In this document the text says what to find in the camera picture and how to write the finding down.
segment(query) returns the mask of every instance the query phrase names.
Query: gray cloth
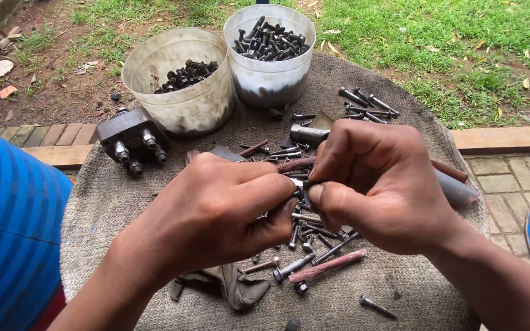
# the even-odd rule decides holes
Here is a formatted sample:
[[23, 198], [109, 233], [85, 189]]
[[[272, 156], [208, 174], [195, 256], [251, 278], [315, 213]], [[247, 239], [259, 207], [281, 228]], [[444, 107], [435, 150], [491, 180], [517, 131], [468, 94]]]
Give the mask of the gray cloth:
[[230, 307], [237, 312], [252, 309], [269, 289], [265, 279], [248, 279], [237, 263], [207, 268], [179, 276], [171, 282], [171, 299], [179, 301], [183, 288], [193, 287], [210, 293], [216, 286]]
[[[72, 298], [95, 270], [112, 239], [152, 201], [184, 166], [187, 151], [209, 151], [215, 145], [242, 150], [239, 144], [270, 140], [276, 148], [289, 135], [291, 113], [315, 114], [325, 111], [333, 119], [344, 114], [341, 86], [361, 87], [401, 115], [393, 124], [408, 124], [423, 135], [433, 160], [468, 172], [446, 128], [424, 105], [389, 79], [348, 61], [314, 54], [308, 85], [302, 97], [281, 122], [268, 120], [267, 111], [250, 109], [238, 103], [232, 119], [217, 132], [203, 139], [173, 141], [164, 169], [145, 173], [141, 180], [130, 179], [121, 165], [110, 160], [96, 144], [79, 172], [71, 192], [61, 229], [61, 277], [67, 299]], [[478, 188], [473, 177], [468, 184]], [[486, 209], [481, 196], [459, 214], [485, 236], [489, 235]], [[316, 242], [321, 255], [326, 246]], [[289, 282], [274, 285], [248, 313], [235, 313], [220, 297], [186, 289], [178, 302], [169, 298], [170, 285], [158, 291], [144, 311], [137, 330], [283, 330], [291, 316], [301, 320], [302, 331], [355, 330], [477, 330], [479, 321], [453, 286], [423, 256], [398, 256], [384, 252], [361, 239], [343, 251], [365, 248], [363, 263], [328, 272], [308, 282], [310, 290], [299, 297]], [[301, 257], [301, 250], [269, 249], [263, 260], [278, 256], [282, 266]], [[241, 268], [251, 260], [239, 262]], [[255, 277], [272, 279], [271, 270]], [[393, 299], [394, 291], [402, 297]], [[386, 319], [357, 302], [365, 292], [374, 302], [398, 314], [398, 321]]]

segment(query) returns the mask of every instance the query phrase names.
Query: white plastic bucket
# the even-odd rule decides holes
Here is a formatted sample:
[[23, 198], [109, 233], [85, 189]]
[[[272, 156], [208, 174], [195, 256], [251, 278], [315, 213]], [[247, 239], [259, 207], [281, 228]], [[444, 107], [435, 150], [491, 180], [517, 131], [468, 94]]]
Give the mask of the white plastic bucket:
[[[232, 49], [239, 29], [247, 34], [261, 16], [271, 25], [305, 36], [310, 49], [297, 58], [264, 62], [246, 58]], [[280, 5], [253, 5], [234, 13], [225, 24], [234, 90], [241, 100], [257, 108], [280, 108], [295, 102], [304, 93], [316, 43], [314, 24], [302, 13]]]
[[[122, 82], [166, 131], [199, 137], [221, 127], [234, 111], [228, 46], [213, 32], [173, 29], [143, 42], [122, 69]], [[220, 67], [202, 82], [178, 91], [153, 94], [168, 81], [167, 72], [186, 60], [217, 61]]]

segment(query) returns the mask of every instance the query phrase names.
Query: hand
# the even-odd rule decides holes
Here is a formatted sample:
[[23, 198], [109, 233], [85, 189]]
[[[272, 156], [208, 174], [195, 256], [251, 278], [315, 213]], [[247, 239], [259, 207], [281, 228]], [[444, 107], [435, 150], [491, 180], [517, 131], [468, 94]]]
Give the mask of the hand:
[[185, 272], [288, 242], [295, 190], [268, 162], [200, 154], [116, 237], [108, 255], [134, 273], [133, 282], [156, 291]]
[[309, 191], [325, 227], [342, 223], [396, 254], [423, 254], [465, 225], [445, 199], [416, 129], [339, 120], [320, 145]]

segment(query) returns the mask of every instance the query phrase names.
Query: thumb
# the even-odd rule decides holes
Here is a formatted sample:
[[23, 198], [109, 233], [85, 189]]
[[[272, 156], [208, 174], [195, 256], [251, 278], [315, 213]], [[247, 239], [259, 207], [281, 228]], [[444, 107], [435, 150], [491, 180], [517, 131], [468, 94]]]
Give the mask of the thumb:
[[245, 247], [258, 253], [288, 243], [291, 237], [291, 214], [297, 203], [297, 199], [289, 199], [271, 209], [267, 217], [248, 224], [243, 238]]
[[333, 233], [340, 230], [341, 224], [357, 228], [364, 215], [375, 209], [368, 197], [334, 181], [314, 185], [308, 194], [325, 228]]

